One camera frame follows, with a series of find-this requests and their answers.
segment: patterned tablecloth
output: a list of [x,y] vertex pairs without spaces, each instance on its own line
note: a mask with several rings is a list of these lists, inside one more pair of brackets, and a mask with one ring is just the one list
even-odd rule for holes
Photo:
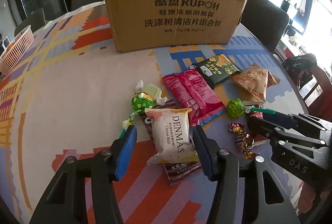
[[[241,24],[228,45],[161,47],[116,52],[106,6],[94,4],[52,21],[39,31],[30,48],[0,84],[0,194],[21,223],[31,215],[54,172],[68,156],[87,158],[110,146],[131,112],[131,97],[139,80],[153,83],[171,96],[162,76],[184,71],[194,62],[223,52],[239,67],[252,63],[281,79],[267,89],[265,108],[284,113],[303,109],[287,78],[261,43]],[[243,97],[230,80],[215,88],[220,99]],[[241,156],[223,114],[204,126],[220,147]],[[236,120],[245,122],[245,118]],[[198,172],[173,187],[162,165],[146,165],[153,144],[139,118],[138,141],[123,179],[114,183],[126,224],[205,223],[216,183]],[[268,143],[257,151],[271,162]],[[271,166],[289,197],[300,180],[274,163]],[[241,222],[244,183],[240,181]],[[91,182],[86,181],[89,223],[95,223]]]

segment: brown paper snack bag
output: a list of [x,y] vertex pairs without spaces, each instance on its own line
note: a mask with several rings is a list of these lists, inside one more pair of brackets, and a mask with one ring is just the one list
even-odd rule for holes
[[266,102],[266,89],[280,83],[278,77],[273,76],[269,70],[263,69],[255,63],[243,72],[234,75],[232,79],[261,103]]

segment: cardboard box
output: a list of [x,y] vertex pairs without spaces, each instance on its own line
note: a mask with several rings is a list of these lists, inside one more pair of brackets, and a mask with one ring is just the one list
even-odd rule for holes
[[247,0],[105,0],[118,52],[228,43]]

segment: pink snack package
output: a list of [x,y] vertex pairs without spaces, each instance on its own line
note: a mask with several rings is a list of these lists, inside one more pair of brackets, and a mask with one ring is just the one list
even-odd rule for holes
[[226,110],[195,66],[182,73],[166,75],[163,80],[178,102],[184,108],[192,109],[190,126],[203,125]]

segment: lollipop stick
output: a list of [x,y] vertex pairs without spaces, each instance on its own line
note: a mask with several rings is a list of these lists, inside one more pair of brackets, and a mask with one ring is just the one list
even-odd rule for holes
[[250,111],[262,112],[262,113],[272,114],[272,115],[274,115],[276,113],[274,110],[261,109],[261,108],[255,108],[255,107],[251,108]]
[[123,138],[123,136],[125,135],[125,133],[126,133],[126,130],[125,130],[125,129],[122,129],[122,131],[121,131],[121,134],[120,134],[120,137],[119,137],[119,138]]

